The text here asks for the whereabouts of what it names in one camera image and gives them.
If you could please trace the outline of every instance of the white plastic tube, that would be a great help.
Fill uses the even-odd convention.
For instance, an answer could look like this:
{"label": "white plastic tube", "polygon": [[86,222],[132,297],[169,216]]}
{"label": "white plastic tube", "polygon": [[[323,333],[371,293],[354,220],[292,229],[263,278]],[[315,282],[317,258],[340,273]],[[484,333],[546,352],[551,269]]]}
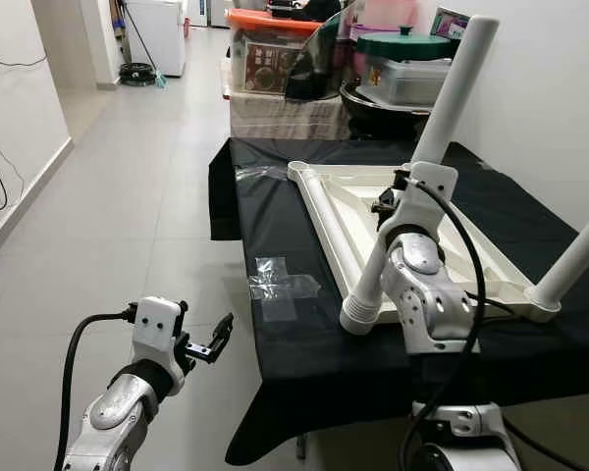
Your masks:
{"label": "white plastic tube", "polygon": [[443,161],[455,125],[499,24],[498,20],[479,15],[469,20],[452,67],[412,155],[412,163],[426,161],[440,164]]}
{"label": "white plastic tube", "polygon": [[357,336],[364,336],[375,326],[382,305],[380,276],[386,263],[386,245],[378,237],[362,276],[352,292],[343,300],[339,320],[343,328]]}
{"label": "white plastic tube", "polygon": [[353,250],[351,249],[347,237],[339,223],[332,203],[327,198],[323,189],[323,184],[319,179],[318,174],[309,168],[304,162],[294,161],[288,165],[289,178],[294,181],[301,181],[299,190],[303,198],[306,200],[308,208],[314,208],[315,211],[309,212],[310,217],[315,221],[315,226],[322,227],[326,233],[327,239],[331,241],[329,246],[323,246],[325,251],[331,250],[334,252],[334,257],[328,257],[336,260],[338,263],[338,270],[343,273],[343,278],[347,281],[346,287],[341,287],[341,290],[351,290],[358,281],[358,274],[360,273],[360,266],[355,259]]}
{"label": "white plastic tube", "polygon": [[571,243],[559,260],[534,287],[525,291],[526,296],[540,308],[557,312],[561,299],[589,268],[589,223]]}

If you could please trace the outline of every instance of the clear plastic container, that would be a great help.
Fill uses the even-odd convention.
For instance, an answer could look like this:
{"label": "clear plastic container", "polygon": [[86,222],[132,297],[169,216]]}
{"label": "clear plastic container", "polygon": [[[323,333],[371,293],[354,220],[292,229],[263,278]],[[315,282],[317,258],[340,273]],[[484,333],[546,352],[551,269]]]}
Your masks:
{"label": "clear plastic container", "polygon": [[367,57],[358,93],[382,105],[433,106],[452,61],[396,62]]}
{"label": "clear plastic container", "polygon": [[298,52],[323,25],[273,18],[258,10],[232,9],[228,18],[232,32],[232,88],[252,93],[283,93]]}

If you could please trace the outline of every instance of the black pot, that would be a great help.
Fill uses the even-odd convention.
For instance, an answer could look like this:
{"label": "black pot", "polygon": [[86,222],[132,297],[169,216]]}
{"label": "black pot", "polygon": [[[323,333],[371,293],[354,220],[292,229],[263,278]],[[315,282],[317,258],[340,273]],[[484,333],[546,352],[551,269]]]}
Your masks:
{"label": "black pot", "polygon": [[352,139],[417,140],[431,108],[375,103],[355,91],[357,83],[345,82],[340,94],[351,119]]}

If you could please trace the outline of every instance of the black tablecloth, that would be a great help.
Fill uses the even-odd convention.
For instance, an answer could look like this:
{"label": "black tablecloth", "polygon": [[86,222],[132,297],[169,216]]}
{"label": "black tablecloth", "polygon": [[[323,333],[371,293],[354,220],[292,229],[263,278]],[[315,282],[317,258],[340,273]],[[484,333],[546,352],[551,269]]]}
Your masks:
{"label": "black tablecloth", "polygon": [[[341,296],[296,185],[292,160],[393,165],[412,144],[380,141],[231,139],[210,165],[213,239],[240,238],[246,270],[256,257],[285,257],[308,274],[318,297],[295,299],[295,318],[266,322],[252,301],[262,385],[227,451],[244,465],[311,430],[406,415],[410,374],[397,325],[354,337],[339,325]],[[454,204],[533,282],[576,232],[507,176],[453,144],[444,163],[459,170]],[[510,405],[589,393],[589,270],[563,300],[555,322],[485,326],[481,359],[491,399]]]}

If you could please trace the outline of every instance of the tiled floor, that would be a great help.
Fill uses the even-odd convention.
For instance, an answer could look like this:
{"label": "tiled floor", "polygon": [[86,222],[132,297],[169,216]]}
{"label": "tiled floor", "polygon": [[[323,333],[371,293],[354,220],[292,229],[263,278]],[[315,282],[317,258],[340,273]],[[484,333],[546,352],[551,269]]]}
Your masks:
{"label": "tiled floor", "polygon": [[[219,98],[219,59],[228,42],[228,31],[195,28],[183,78],[170,79],[166,90],[113,93],[0,250],[0,470],[51,468],[72,329],[88,314],[115,312],[145,294],[187,299],[186,328],[198,340],[208,339],[227,312],[236,322],[218,363],[199,365],[182,392],[163,403],[134,470],[235,469],[224,463],[225,450],[260,379],[241,244],[208,236],[207,164],[229,132],[228,106]],[[83,337],[73,436],[80,412],[129,359],[130,344],[123,323],[94,326]],[[513,418],[532,431],[528,411],[554,418],[576,410],[577,418],[565,414],[557,423],[577,420],[589,433],[587,402],[526,406]],[[305,462],[295,459],[290,441],[243,469],[393,470],[402,425],[322,432]],[[550,428],[552,422],[543,430]],[[567,434],[558,435],[553,444],[566,446]],[[585,443],[571,456],[583,460]],[[535,462],[541,464],[531,469],[560,469],[544,458]]]}

